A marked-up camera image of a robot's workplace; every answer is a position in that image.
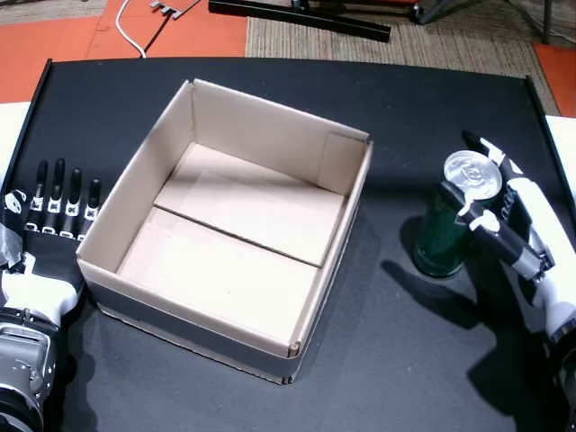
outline metal stand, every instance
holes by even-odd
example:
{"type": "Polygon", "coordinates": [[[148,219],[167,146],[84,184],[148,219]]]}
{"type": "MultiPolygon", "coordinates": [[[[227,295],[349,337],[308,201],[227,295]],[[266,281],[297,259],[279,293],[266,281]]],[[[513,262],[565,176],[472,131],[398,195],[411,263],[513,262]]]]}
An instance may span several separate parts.
{"type": "Polygon", "coordinates": [[[544,28],[542,29],[542,42],[550,43],[550,21],[552,20],[552,0],[544,0],[544,28]]]}
{"type": "Polygon", "coordinates": [[[208,10],[216,14],[254,16],[256,18],[308,25],[375,41],[387,42],[390,39],[391,28],[388,25],[313,12],[309,8],[308,0],[292,0],[292,7],[246,0],[209,0],[208,10]]]}
{"type": "MultiPolygon", "coordinates": [[[[419,4],[414,5],[414,18],[416,23],[424,25],[434,21],[453,0],[439,0],[429,11],[425,11],[419,4]]],[[[550,43],[550,21],[552,19],[552,0],[544,0],[544,28],[542,42],[550,43]]]]}

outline carpet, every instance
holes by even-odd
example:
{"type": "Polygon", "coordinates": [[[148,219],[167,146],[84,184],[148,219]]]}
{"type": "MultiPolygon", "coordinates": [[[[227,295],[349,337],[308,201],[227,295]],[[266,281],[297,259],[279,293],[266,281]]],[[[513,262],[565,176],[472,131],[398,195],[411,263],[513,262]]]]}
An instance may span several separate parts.
{"type": "Polygon", "coordinates": [[[0,0],[0,25],[102,14],[107,0],[0,0]]]}
{"type": "MultiPolygon", "coordinates": [[[[535,4],[521,5],[538,14],[535,4]]],[[[390,43],[365,40],[285,22],[248,19],[247,57],[290,59],[334,59],[397,65],[423,66],[479,72],[507,77],[530,75],[547,114],[558,108],[546,83],[532,47],[539,32],[512,4],[504,0],[474,2],[427,26],[417,26],[406,18],[365,14],[361,19],[388,23],[390,43]]],[[[569,32],[573,0],[557,1],[553,28],[569,32]]],[[[553,38],[554,43],[564,43],[553,38]]]]}
{"type": "MultiPolygon", "coordinates": [[[[68,0],[42,0],[27,3],[28,18],[39,17],[36,5],[52,7],[56,13],[68,0]]],[[[82,7],[80,0],[76,12],[82,7]]],[[[88,0],[87,3],[101,0],[88,0]]],[[[0,25],[0,103],[30,101],[47,59],[129,59],[139,53],[118,33],[115,15],[122,0],[108,0],[97,16],[46,19],[0,25]]],[[[131,0],[121,19],[124,30],[145,46],[164,16],[152,12],[149,0],[131,0]]],[[[247,20],[208,11],[203,1],[177,20],[169,20],[154,45],[150,57],[239,57],[246,47],[247,20]]]]}
{"type": "Polygon", "coordinates": [[[535,43],[534,49],[562,117],[576,117],[576,49],[535,43]]]}

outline cardboard box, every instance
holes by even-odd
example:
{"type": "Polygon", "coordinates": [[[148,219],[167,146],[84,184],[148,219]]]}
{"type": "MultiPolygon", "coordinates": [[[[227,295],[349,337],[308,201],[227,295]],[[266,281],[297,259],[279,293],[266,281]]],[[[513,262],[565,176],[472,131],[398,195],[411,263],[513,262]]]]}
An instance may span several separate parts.
{"type": "Polygon", "coordinates": [[[113,188],[78,264],[105,313],[290,382],[371,155],[360,130],[185,82],[113,188]]]}

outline green can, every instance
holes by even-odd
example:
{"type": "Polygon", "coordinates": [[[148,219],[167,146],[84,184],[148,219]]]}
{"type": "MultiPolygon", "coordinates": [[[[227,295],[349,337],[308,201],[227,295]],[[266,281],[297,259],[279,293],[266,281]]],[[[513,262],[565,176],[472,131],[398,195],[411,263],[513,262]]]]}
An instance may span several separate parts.
{"type": "MultiPolygon", "coordinates": [[[[484,155],[470,150],[457,151],[444,163],[444,178],[458,186],[468,199],[489,207],[502,187],[498,168],[484,155]]],[[[418,234],[414,264],[422,273],[447,277],[464,262],[472,233],[453,209],[436,192],[418,234]]]]}

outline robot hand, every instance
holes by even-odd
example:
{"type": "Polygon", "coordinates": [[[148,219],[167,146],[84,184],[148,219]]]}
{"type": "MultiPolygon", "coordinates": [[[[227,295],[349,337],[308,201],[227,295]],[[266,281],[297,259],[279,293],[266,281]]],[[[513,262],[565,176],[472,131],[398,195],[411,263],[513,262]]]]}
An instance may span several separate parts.
{"type": "Polygon", "coordinates": [[[544,311],[551,361],[571,407],[567,431],[576,431],[576,289],[572,284],[576,254],[562,224],[540,187],[501,149],[468,131],[463,138],[471,150],[487,156],[502,173],[506,186],[500,220],[444,181],[441,192],[484,247],[532,282],[528,300],[544,311]],[[526,238],[510,227],[513,206],[525,216],[526,238]]]}
{"type": "Polygon", "coordinates": [[[9,193],[0,213],[0,430],[41,432],[64,347],[61,319],[77,305],[83,281],[77,241],[24,230],[27,196],[9,193]]]}

